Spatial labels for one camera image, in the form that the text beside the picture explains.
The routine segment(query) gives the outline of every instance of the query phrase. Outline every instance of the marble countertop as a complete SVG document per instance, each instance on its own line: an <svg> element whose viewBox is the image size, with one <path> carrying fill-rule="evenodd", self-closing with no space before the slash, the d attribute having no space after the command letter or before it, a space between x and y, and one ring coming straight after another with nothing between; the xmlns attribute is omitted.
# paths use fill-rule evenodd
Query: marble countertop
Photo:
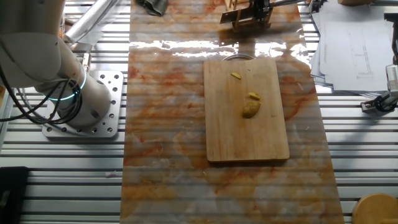
<svg viewBox="0 0 398 224"><path fill-rule="evenodd" d="M344 223L299 11L271 27L219 24L223 0L132 2L121 223ZM203 61L274 57L290 159L210 164Z"/></svg>

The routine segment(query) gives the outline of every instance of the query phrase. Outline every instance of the blue light ring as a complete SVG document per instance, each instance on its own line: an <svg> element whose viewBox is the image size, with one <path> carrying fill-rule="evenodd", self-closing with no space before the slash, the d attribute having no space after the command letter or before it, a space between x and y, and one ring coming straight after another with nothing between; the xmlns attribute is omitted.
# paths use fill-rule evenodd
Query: blue light ring
<svg viewBox="0 0 398 224"><path fill-rule="evenodd" d="M83 80L83 83L81 84L80 91L81 91L81 90L83 89L83 87L85 86L85 84L86 84L86 79L87 79L87 73L86 73L86 71L85 71L85 79ZM72 95L70 95L70 96L67 96L67 97L62 98L60 101L62 101L62 100L68 100L68 99L74 97L76 94L77 94L77 92L75 92L75 94L72 94ZM53 99L53 98L49 98L49 100L58 101L58 99Z"/></svg>

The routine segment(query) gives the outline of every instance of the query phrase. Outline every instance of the food scrap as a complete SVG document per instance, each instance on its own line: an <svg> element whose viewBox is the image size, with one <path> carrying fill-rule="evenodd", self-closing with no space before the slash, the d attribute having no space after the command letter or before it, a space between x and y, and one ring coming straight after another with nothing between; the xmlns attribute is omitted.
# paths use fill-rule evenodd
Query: food scrap
<svg viewBox="0 0 398 224"><path fill-rule="evenodd" d="M238 78L238 79L241 79L240 74L238 74L238 73L236 73L236 72L231 73L231 75L234 76L234 77L236 77L236 78Z"/></svg>
<svg viewBox="0 0 398 224"><path fill-rule="evenodd" d="M260 100L260 96L257 93L249 93L249 96L253 99Z"/></svg>
<svg viewBox="0 0 398 224"><path fill-rule="evenodd" d="M247 103L242 110L242 117L244 118L252 118L260 109L260 103L257 101L250 101Z"/></svg>

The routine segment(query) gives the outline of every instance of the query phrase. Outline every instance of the black cable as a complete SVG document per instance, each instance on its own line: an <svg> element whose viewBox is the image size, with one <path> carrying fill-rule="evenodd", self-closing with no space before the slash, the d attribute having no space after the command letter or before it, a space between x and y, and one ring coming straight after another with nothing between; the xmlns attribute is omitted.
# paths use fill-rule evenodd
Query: black cable
<svg viewBox="0 0 398 224"><path fill-rule="evenodd" d="M83 101L81 100L81 89L78 85L74 85L75 88L72 89L73 92L75 92L75 96L74 99L75 101L73 102L73 108L70 109L70 111L62 118L57 119L55 121L52 121L51 124L65 124L69 121L71 121L73 118L76 117L76 115L79 113L81 105L83 103Z"/></svg>
<svg viewBox="0 0 398 224"><path fill-rule="evenodd" d="M61 84L61 83L62 83L62 82L59 82L59 83L57 84L57 86L56 86L54 89L52 89L52 90L50 91L50 93L44 98L44 100L42 100L37 106L35 106L35 107L33 107L33 108L29 108L30 110L27 112L27 114L35 113L35 111L36 111L37 109L39 109L39 108L50 98L50 95L51 95L53 92L55 92L55 90L57 89L57 87L58 87L59 84ZM14 121L14 120L16 120L16 119L23 118L24 116L25 116L24 114L21 114L21 115L14 116L14 117L11 117L11 118L0 119L0 122Z"/></svg>
<svg viewBox="0 0 398 224"><path fill-rule="evenodd" d="M16 106L18 107L18 109L21 111L22 115L25 116L28 120L30 120L31 122L33 122L33 123L35 123L35 124L47 124L49 121L51 121L51 120L53 119L53 117L55 116L55 113L56 113L56 111L57 111L57 109L58 109L58 106L59 106L59 104L60 104L60 100L61 100L61 98L62 98L62 95L63 95L63 93L65 92L65 89L66 89L66 87L67 87L67 84L71 81L71 80L68 80L68 83L64 84L64 86L63 86L63 88L62 88L62 90L61 90L61 92L60 92L60 95L59 95L59 97L58 97L58 100L57 100L57 102L56 102L56 104L55 104L54 112L50 115L50 118L47 119L46 121L37 121L35 118L31 117L31 116L25 111L25 109L22 107L22 105L19 103L17 97L16 97L15 94L12 92L12 89L11 89L10 85L8 84L8 81L7 81L6 77L4 76L3 72L0 72L0 78L1 78L1 80L2 80L2 82L3 82L3 84L4 84L4 86L6 87L7 91L9 92L10 97L11 97L12 100L14 101L15 105L16 105Z"/></svg>
<svg viewBox="0 0 398 224"><path fill-rule="evenodd" d="M76 117L76 115L78 114L78 112L80 111L80 108L81 108L80 87L76 84L75 80L70 80L67 84L69 84L72 87L72 91L75 93L75 96L73 97L73 99L74 99L73 108L71 108L64 117L62 117L60 119L56 119L56 120L51 120L51 121L45 119L42 115L40 115L36 112L33 112L33 114L35 114L36 117L38 118L37 119L38 122L48 123L48 124L64 124L64 123L71 121L73 118ZM27 99L25 98L25 94L22 94L19 89L18 89L18 92L21 95L21 99L24 102L24 104L26 105L26 107L31 109L32 107L28 103Z"/></svg>

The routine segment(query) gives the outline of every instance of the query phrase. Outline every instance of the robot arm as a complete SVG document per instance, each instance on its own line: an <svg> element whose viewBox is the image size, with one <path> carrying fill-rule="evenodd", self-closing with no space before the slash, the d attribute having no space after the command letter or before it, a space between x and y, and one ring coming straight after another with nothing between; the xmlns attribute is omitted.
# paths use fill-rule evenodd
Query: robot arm
<svg viewBox="0 0 398 224"><path fill-rule="evenodd" d="M0 82L8 89L35 87L70 126L88 126L108 112L110 93L58 37L64 5L65 0L0 1Z"/></svg>

